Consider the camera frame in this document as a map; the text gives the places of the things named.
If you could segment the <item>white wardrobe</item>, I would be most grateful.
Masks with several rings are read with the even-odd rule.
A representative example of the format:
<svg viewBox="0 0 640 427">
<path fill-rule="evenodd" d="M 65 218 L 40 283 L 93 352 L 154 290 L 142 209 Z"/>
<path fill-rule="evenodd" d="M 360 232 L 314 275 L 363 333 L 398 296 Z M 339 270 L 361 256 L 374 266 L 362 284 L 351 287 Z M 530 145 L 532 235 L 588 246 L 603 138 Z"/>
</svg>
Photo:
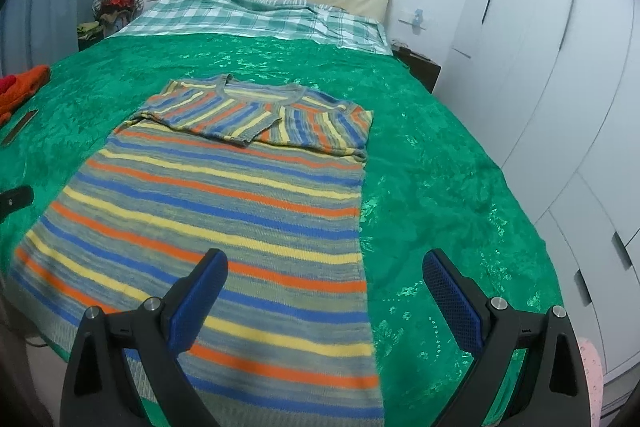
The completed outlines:
<svg viewBox="0 0 640 427">
<path fill-rule="evenodd" d="M 639 362 L 639 0 L 465 0 L 435 93 L 547 245 L 612 381 Z"/>
</svg>

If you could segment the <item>pile of clothes on nightstand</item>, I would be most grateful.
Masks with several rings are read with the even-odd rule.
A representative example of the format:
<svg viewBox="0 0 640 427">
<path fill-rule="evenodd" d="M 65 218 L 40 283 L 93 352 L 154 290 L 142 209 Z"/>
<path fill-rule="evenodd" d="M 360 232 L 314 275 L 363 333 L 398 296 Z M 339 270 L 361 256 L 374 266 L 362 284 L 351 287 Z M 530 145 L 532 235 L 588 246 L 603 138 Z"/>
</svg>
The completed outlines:
<svg viewBox="0 0 640 427">
<path fill-rule="evenodd" d="M 93 0 L 94 21 L 77 26 L 77 43 L 81 51 L 116 34 L 142 14 L 144 0 Z"/>
</svg>

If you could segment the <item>pink dotted cloth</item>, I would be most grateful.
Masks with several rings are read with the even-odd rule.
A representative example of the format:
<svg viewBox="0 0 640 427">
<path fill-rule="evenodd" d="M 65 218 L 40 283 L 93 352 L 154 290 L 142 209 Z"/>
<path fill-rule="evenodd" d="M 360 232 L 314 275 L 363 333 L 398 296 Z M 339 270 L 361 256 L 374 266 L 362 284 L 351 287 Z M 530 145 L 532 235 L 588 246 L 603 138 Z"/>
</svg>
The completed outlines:
<svg viewBox="0 0 640 427">
<path fill-rule="evenodd" d="M 591 426 L 599 427 L 604 388 L 602 362 L 597 348 L 589 339 L 579 337 L 578 348 L 588 388 Z"/>
</svg>

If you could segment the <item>striped knit sweater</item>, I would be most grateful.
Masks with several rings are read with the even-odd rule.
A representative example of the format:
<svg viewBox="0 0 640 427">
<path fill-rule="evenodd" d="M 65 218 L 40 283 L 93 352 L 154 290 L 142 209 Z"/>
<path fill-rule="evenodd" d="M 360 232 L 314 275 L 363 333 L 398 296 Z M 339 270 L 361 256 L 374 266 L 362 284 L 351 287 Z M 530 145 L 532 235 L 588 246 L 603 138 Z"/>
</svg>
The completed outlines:
<svg viewBox="0 0 640 427">
<path fill-rule="evenodd" d="M 379 426 L 359 217 L 373 115 L 291 83 L 168 83 L 17 244 L 6 292 L 70 349 L 92 305 L 163 295 L 209 249 L 228 277 L 178 361 L 224 426 Z"/>
</svg>

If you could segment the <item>orange red garment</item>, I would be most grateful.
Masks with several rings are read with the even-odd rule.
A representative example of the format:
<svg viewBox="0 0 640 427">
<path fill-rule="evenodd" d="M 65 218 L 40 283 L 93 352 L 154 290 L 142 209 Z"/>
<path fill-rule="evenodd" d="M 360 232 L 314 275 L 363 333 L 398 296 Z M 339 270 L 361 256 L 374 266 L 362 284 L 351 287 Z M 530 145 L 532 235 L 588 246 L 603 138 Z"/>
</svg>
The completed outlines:
<svg viewBox="0 0 640 427">
<path fill-rule="evenodd" d="M 1 78 L 0 89 L 0 124 L 4 126 L 29 98 L 47 84 L 51 69 L 46 65 L 37 65 L 27 72 L 7 75 Z"/>
</svg>

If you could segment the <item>dark wooden nightstand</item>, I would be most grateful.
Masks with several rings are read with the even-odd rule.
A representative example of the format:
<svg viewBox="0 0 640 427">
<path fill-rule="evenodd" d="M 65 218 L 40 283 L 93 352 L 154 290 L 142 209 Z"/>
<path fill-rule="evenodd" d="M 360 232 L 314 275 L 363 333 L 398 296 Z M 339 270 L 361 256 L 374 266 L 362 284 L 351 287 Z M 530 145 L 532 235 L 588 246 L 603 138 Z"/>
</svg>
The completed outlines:
<svg viewBox="0 0 640 427">
<path fill-rule="evenodd" d="M 410 74 L 419 80 L 428 92 L 432 93 L 442 66 L 436 64 L 427 56 L 413 51 L 403 43 L 395 41 L 390 47 L 394 57 L 403 62 L 408 67 Z"/>
</svg>

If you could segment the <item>smartphone on bed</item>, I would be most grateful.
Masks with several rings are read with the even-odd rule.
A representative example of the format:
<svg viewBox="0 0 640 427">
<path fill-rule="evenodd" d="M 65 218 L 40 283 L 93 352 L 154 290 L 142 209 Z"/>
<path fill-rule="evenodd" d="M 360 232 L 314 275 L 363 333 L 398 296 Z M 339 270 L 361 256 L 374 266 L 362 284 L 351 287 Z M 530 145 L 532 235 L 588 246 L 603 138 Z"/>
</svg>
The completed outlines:
<svg viewBox="0 0 640 427">
<path fill-rule="evenodd" d="M 33 109 L 27 112 L 17 124 L 14 124 L 14 127 L 10 130 L 10 132 L 4 137 L 1 142 L 1 146 L 9 146 L 17 135 L 34 119 L 34 117 L 38 114 L 38 109 Z"/>
</svg>

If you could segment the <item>green floral bedspread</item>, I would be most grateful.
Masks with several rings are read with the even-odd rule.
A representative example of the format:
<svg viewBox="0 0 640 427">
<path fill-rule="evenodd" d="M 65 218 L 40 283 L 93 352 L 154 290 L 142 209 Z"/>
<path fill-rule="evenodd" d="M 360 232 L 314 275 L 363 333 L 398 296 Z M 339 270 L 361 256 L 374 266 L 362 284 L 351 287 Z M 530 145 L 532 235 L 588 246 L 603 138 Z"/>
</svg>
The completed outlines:
<svg viewBox="0 0 640 427">
<path fill-rule="evenodd" d="M 1 225 L 6 297 L 17 244 L 113 131 L 171 81 L 225 75 L 295 83 L 373 115 L 359 244 L 380 426 L 434 421 L 472 362 L 423 282 L 427 251 L 445 251 L 487 295 L 516 309 L 544 312 L 561 302 L 544 241 L 501 170 L 393 57 L 308 40 L 212 35 L 116 36 L 53 65 L 50 82 L 28 104 L 38 114 L 1 151 L 2 187 L 27 184 L 35 193 L 32 205 Z"/>
</svg>

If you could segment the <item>green white checked blanket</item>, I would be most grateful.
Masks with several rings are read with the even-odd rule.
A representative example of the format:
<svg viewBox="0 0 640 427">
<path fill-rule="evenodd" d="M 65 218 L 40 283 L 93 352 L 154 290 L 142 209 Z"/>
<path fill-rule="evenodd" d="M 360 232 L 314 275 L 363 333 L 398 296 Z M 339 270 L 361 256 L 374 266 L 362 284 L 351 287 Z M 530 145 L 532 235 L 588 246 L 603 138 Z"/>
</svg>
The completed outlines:
<svg viewBox="0 0 640 427">
<path fill-rule="evenodd" d="M 232 35 L 309 40 L 340 49 L 390 55 L 383 25 L 307 0 L 158 0 L 116 35 Z"/>
</svg>

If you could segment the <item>blue wall hook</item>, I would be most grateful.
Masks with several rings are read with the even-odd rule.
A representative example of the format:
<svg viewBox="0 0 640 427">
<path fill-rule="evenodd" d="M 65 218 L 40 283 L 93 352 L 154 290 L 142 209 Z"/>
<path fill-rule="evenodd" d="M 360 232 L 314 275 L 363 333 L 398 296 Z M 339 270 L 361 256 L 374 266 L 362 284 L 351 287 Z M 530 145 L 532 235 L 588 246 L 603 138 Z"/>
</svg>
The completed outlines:
<svg viewBox="0 0 640 427">
<path fill-rule="evenodd" d="M 399 23 L 406 24 L 412 28 L 413 31 L 424 31 L 426 29 L 424 12 L 422 9 L 401 10 L 397 17 Z"/>
</svg>

